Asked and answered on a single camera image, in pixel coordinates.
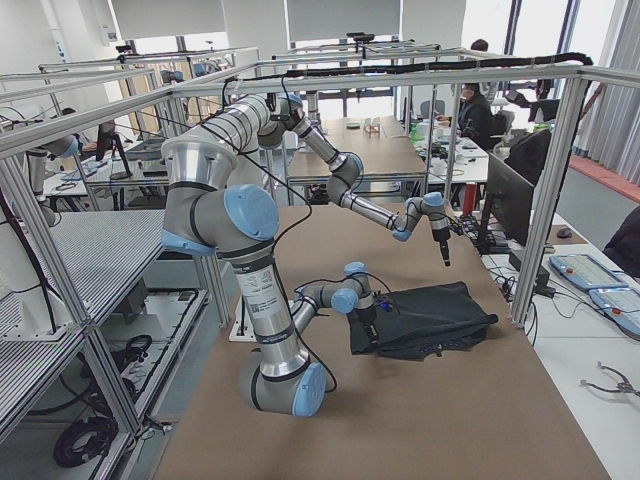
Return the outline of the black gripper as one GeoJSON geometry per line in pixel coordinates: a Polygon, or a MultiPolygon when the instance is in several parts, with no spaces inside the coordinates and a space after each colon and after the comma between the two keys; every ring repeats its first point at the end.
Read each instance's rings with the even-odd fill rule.
{"type": "Polygon", "coordinates": [[[449,252],[448,241],[450,239],[450,230],[447,225],[441,227],[432,227],[433,239],[439,243],[441,256],[445,266],[451,266],[451,258],[449,252]]]}
{"type": "Polygon", "coordinates": [[[363,329],[369,341],[374,342],[378,340],[379,334],[374,324],[377,318],[374,295],[369,294],[366,297],[360,298],[353,313],[356,319],[363,323],[363,329]]]}

